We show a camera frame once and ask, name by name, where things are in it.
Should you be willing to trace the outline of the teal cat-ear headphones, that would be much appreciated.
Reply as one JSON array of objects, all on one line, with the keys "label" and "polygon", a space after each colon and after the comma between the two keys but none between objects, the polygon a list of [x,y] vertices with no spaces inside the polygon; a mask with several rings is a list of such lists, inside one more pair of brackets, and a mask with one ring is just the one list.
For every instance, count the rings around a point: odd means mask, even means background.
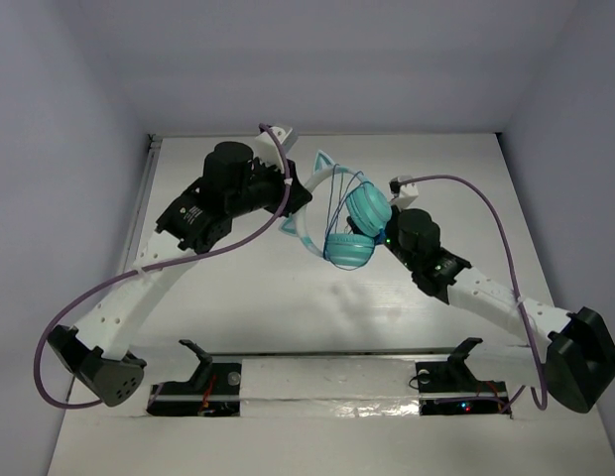
[{"label": "teal cat-ear headphones", "polygon": [[338,164],[319,151],[305,188],[313,192],[325,181],[330,189],[323,243],[316,244],[309,235],[305,207],[286,218],[280,231],[299,239],[309,252],[338,269],[362,268],[386,239],[391,205],[362,172]]}]

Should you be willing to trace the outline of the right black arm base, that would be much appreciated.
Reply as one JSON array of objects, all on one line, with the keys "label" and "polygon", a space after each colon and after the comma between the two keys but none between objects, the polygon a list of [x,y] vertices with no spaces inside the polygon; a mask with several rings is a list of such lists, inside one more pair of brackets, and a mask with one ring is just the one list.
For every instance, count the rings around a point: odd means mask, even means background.
[{"label": "right black arm base", "polygon": [[418,392],[423,417],[506,415],[510,396],[501,381],[479,381],[465,366],[448,361],[416,364],[408,386]]}]

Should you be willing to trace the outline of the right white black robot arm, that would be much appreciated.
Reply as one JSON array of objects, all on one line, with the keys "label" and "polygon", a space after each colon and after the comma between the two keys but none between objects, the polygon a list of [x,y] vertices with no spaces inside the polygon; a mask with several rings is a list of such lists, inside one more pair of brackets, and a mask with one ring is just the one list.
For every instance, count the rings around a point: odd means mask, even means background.
[{"label": "right white black robot arm", "polygon": [[615,343],[596,310],[571,311],[520,297],[443,248],[438,225],[421,209],[394,209],[387,222],[359,214],[347,222],[383,244],[427,296],[525,339],[514,346],[487,344],[480,337],[462,341],[447,359],[456,388],[469,390],[484,380],[513,382],[586,414],[615,379]]}]

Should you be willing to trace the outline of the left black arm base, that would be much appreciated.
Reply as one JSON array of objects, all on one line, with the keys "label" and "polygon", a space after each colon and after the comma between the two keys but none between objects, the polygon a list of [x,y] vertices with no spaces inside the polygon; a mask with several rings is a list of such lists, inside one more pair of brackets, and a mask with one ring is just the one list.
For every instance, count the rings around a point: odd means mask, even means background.
[{"label": "left black arm base", "polygon": [[213,363],[200,383],[168,381],[151,387],[146,412],[152,417],[239,417],[240,362]]}]

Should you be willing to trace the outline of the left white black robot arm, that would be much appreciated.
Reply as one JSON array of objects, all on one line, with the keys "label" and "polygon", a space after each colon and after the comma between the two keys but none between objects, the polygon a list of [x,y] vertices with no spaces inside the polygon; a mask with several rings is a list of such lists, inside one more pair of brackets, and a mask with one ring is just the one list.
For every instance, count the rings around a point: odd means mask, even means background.
[{"label": "left white black robot arm", "polygon": [[100,405],[116,407],[128,400],[142,382],[146,366],[131,353],[130,344],[178,279],[198,261],[236,250],[268,228],[262,225],[240,241],[217,248],[235,218],[265,209],[278,219],[310,201],[287,158],[291,142],[286,135],[279,127],[265,127],[254,148],[233,141],[217,144],[204,160],[201,177],[160,215],[132,267],[68,304],[62,315],[107,292],[72,326],[53,318],[35,357],[40,359],[44,347],[50,346]]}]

